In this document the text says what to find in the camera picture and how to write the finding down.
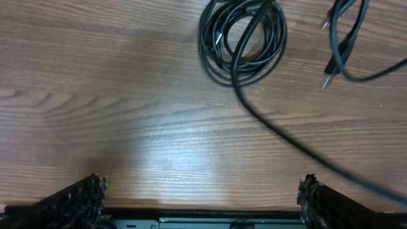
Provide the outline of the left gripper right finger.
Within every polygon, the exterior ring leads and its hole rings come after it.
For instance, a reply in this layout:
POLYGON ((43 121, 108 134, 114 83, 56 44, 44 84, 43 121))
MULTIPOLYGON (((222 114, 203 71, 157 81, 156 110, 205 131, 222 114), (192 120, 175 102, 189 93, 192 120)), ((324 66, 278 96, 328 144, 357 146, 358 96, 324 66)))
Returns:
POLYGON ((403 229, 406 224, 372 211, 319 182, 308 174, 298 187, 297 204, 307 228, 329 229, 403 229))

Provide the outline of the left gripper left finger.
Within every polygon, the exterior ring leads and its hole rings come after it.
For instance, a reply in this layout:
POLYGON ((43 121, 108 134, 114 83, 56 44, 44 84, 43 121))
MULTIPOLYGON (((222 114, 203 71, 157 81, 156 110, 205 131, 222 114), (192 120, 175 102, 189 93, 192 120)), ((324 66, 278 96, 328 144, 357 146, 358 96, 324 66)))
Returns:
POLYGON ((31 205, 7 205, 1 229, 97 228, 107 193, 107 177, 92 174, 31 205))

